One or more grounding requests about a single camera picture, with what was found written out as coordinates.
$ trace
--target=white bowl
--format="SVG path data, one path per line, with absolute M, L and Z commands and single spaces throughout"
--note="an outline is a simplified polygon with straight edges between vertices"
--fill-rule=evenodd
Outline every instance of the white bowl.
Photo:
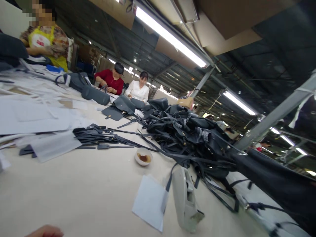
M 144 162 L 142 161 L 139 157 L 138 157 L 138 153 L 140 153 L 141 156 L 147 155 L 150 157 L 150 162 Z M 145 149 L 145 148 L 138 148 L 135 154 L 135 160 L 137 161 L 138 164 L 140 164 L 141 166 L 147 166 L 152 162 L 152 154 L 149 150 Z

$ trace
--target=handbag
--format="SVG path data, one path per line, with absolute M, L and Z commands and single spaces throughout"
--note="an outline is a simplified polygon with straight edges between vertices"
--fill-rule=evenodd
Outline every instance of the handbag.
M 76 91 L 82 92 L 82 90 L 85 86 L 92 86 L 90 81 L 89 81 L 88 75 L 85 72 L 66 73 L 64 75 L 58 76 L 55 79 L 56 85 L 58 85 L 59 83 L 66 84 L 67 77 L 69 77 L 69 76 L 70 76 L 69 86 L 71 88 L 75 89 Z M 64 82 L 57 81 L 60 77 L 63 77 Z
M 143 109 L 145 107 L 145 103 L 141 100 L 131 98 L 131 102 L 135 105 L 137 109 Z
M 86 100 L 94 100 L 98 104 L 107 105 L 110 101 L 110 95 L 106 92 L 101 91 L 104 87 L 99 90 L 92 86 L 84 86 L 81 92 L 82 98 Z
M 113 104 L 102 110 L 102 113 L 115 121 L 119 121 L 124 116 L 130 116 L 135 113 L 135 105 L 125 95 L 120 95 Z

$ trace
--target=ceiling light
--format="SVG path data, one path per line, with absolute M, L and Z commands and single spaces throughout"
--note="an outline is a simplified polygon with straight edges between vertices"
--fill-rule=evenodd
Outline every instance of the ceiling light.
M 290 139 L 288 139 L 286 136 L 284 136 L 284 135 L 281 135 L 281 138 L 283 139 L 283 140 L 285 140 L 288 144 L 290 144 L 291 146 L 295 146 L 295 144 L 290 140 Z
M 246 106 L 243 102 L 241 102 L 238 98 L 233 96 L 232 93 L 229 91 L 225 91 L 223 93 L 228 99 L 230 99 L 232 102 L 234 102 L 236 105 L 238 105 L 240 108 L 242 108 L 244 111 L 246 111 L 250 115 L 256 115 L 256 112 L 252 111 L 248 106 Z
M 134 75 L 134 73 L 133 73 L 131 70 L 128 70 L 127 68 L 124 68 L 124 69 L 125 69 L 125 71 L 127 71 L 128 73 Z
M 109 61 L 110 61 L 111 63 L 115 64 L 115 62 L 114 62 L 112 59 L 109 59 Z
M 312 176 L 316 176 L 316 173 L 314 171 L 306 171 L 307 173 L 310 173 Z
M 165 28 L 159 25 L 153 18 L 151 18 L 147 13 L 145 13 L 141 8 L 137 8 L 136 16 L 141 19 L 145 24 L 151 27 L 159 35 L 165 38 L 174 47 L 180 50 L 184 55 L 196 63 L 199 67 L 205 67 L 206 63 L 195 55 L 191 50 L 189 50 L 183 43 L 177 40 L 171 33 L 169 33 Z
M 275 134 L 281 134 L 278 130 L 276 130 L 275 128 L 271 127 L 270 128 L 271 132 L 275 133 Z
M 301 153 L 302 155 L 308 155 L 305 151 L 303 151 L 301 148 L 296 148 L 296 150 Z

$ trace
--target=worker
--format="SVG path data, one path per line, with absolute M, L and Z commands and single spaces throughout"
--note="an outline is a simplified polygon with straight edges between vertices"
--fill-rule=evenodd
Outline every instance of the worker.
M 198 111 L 198 107 L 197 107 L 197 105 L 193 106 L 193 110 L 192 110 L 192 112 L 196 114 L 196 113 L 197 113 L 197 111 Z
M 25 237 L 63 237 L 64 233 L 58 227 L 44 225 Z
M 146 86 L 148 80 L 148 73 L 143 71 L 139 76 L 139 81 L 132 81 L 125 92 L 130 99 L 135 98 L 144 103 L 148 100 L 149 88 Z
M 94 75 L 94 78 L 97 82 L 100 83 L 99 88 L 107 86 L 107 92 L 112 94 L 121 95 L 124 81 L 121 76 L 124 73 L 124 66 L 117 62 L 114 65 L 113 70 L 106 69 L 101 72 L 98 72 Z
M 53 0 L 33 0 L 36 22 L 20 36 L 29 55 L 45 55 L 56 67 L 67 69 L 68 37 L 56 25 L 57 13 Z
M 268 147 L 272 147 L 271 143 L 267 140 L 265 141 L 262 141 L 262 142 L 258 142 L 258 143 L 255 143 L 252 148 L 254 149 L 257 149 L 258 151 L 262 152 L 262 148 L 268 148 Z

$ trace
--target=blue object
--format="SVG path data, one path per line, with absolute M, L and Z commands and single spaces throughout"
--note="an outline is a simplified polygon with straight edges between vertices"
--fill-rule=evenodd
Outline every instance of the blue object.
M 57 72 L 57 73 L 60 73 L 61 71 L 64 72 L 64 69 L 62 67 L 57 68 L 55 66 L 47 65 L 46 68 L 48 71 L 51 71 L 51 72 Z

